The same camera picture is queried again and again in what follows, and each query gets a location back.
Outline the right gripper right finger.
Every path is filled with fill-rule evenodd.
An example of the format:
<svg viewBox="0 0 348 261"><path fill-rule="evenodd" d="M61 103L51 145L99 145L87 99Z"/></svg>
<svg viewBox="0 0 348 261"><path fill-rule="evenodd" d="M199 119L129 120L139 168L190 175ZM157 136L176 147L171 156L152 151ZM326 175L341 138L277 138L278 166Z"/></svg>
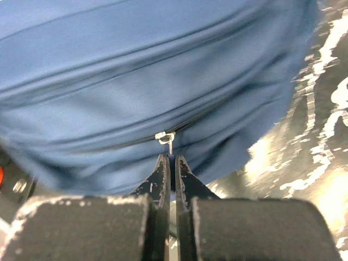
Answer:
<svg viewBox="0 0 348 261"><path fill-rule="evenodd" d="M340 260L315 205L293 198L220 198L175 161L180 260Z"/></svg>

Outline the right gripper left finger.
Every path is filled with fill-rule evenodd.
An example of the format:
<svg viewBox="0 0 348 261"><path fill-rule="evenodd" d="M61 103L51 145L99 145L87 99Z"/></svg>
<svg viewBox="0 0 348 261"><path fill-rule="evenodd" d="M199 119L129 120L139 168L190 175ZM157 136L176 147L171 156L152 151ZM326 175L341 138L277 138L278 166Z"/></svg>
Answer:
<svg viewBox="0 0 348 261"><path fill-rule="evenodd" d="M168 260L170 194L161 154L128 196L35 196L11 223L1 260Z"/></svg>

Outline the navy blue student backpack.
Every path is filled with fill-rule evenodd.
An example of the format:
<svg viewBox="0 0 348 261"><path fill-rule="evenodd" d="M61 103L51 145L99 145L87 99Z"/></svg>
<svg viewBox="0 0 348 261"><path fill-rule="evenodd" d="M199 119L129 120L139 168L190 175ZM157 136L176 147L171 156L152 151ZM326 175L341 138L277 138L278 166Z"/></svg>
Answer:
<svg viewBox="0 0 348 261"><path fill-rule="evenodd" d="M125 194L168 151L210 183L287 113L317 1L1 1L1 147L40 184Z"/></svg>

